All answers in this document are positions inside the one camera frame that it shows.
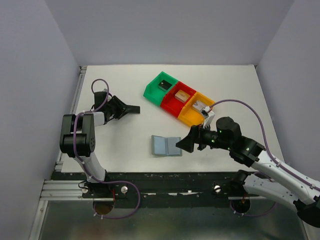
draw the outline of metal floor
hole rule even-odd
[[[251,200],[251,214],[267,210],[272,202]],[[131,209],[114,209],[122,215]],[[94,216],[92,203],[50,201],[41,240],[304,240],[302,222],[291,210],[277,205],[263,217],[241,217],[229,208],[141,208],[119,220]]]

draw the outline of yellow bin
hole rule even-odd
[[[192,125],[202,124],[205,119],[201,113],[193,110],[192,108],[192,105],[198,100],[208,106],[215,103],[211,99],[202,95],[200,92],[196,92],[193,97],[185,104],[178,116],[178,119],[189,127],[191,127]]]

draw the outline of plastic bin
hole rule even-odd
[[[168,83],[172,84],[167,91],[161,90],[158,86],[162,80],[166,80]],[[177,82],[177,79],[162,71],[154,80],[152,80],[152,82],[146,86],[143,96],[155,105],[160,106],[164,96],[170,92]]]
[[[176,93],[182,90],[186,94],[189,94],[190,97],[185,101],[181,102],[178,99],[175,98]],[[185,104],[193,97],[193,95],[197,91],[192,89],[191,87],[188,87],[182,82],[177,82],[176,85],[164,96],[162,103],[161,103],[161,108],[166,110],[168,113],[172,114],[176,118],[179,116],[182,108],[185,106]]]
[[[207,98],[206,96],[202,95],[200,92],[196,92],[193,97],[184,105],[182,108],[178,119],[187,124],[189,127],[192,125],[199,125],[204,121],[204,116],[197,112],[196,110],[193,110],[192,105],[197,101],[200,100],[204,104],[210,106],[214,104],[215,102],[211,99]]]

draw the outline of white object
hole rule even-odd
[[[94,126],[101,126],[105,124],[105,115],[101,111],[93,112]]]
[[[228,172],[252,168],[230,159],[227,151],[208,147],[182,157],[159,158],[150,151],[150,135],[184,138],[190,128],[143,97],[144,90],[161,71],[178,79],[215,102],[240,99],[260,115],[272,152],[282,157],[267,104],[253,65],[105,65],[88,66],[80,92],[76,113],[89,110],[94,103],[91,83],[107,80],[110,92],[128,105],[138,105],[141,114],[128,114],[95,128],[95,154],[104,169],[110,172]],[[94,90],[106,86],[97,81]],[[258,120],[245,106],[221,103],[214,107],[215,118],[231,116],[240,124],[244,136],[263,144]],[[83,172],[77,162],[63,154],[63,173]]]
[[[204,121],[203,121],[203,127],[206,128],[208,126],[210,126],[212,120],[215,118],[215,113],[214,111],[211,110],[211,108],[209,106],[206,106],[204,109],[203,109],[207,116],[204,116]]]
[[[218,194],[221,192],[221,187],[219,185],[215,185],[213,190]]]
[[[195,101],[195,103],[192,105],[193,110],[197,111],[198,113],[201,113],[202,109],[204,109],[205,107],[208,106],[200,100]]]
[[[176,99],[178,99],[180,102],[185,103],[185,102],[188,100],[188,98],[190,98],[190,95],[187,94],[187,93],[185,93],[185,92],[182,91],[182,90],[179,90],[179,91],[174,95],[174,97],[175,97]]]

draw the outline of gray wall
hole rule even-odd
[[[45,0],[81,65],[257,64],[293,0]]]
[[[257,73],[284,159],[320,181],[320,1],[295,1]],[[310,239],[320,229],[307,226]]]
[[[1,239],[28,239],[78,74],[43,0],[0,2]]]

